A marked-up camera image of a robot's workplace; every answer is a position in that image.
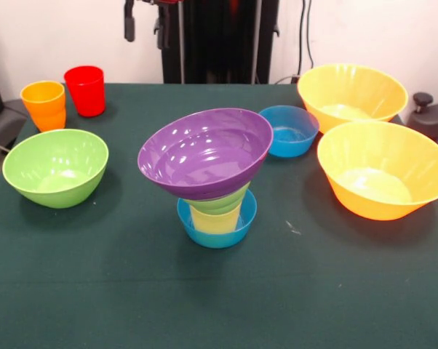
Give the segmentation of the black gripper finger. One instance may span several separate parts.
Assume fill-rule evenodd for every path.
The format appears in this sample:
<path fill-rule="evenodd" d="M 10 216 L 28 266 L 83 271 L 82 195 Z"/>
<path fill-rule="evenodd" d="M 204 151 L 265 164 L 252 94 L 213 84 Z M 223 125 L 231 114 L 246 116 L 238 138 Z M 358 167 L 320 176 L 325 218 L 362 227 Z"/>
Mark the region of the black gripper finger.
<path fill-rule="evenodd" d="M 134 0 L 126 0 L 124 3 L 124 38 L 128 42 L 135 40 L 135 18 L 133 17 Z"/>
<path fill-rule="evenodd" d="M 166 4 L 159 5 L 158 48 L 169 47 L 170 11 Z"/>

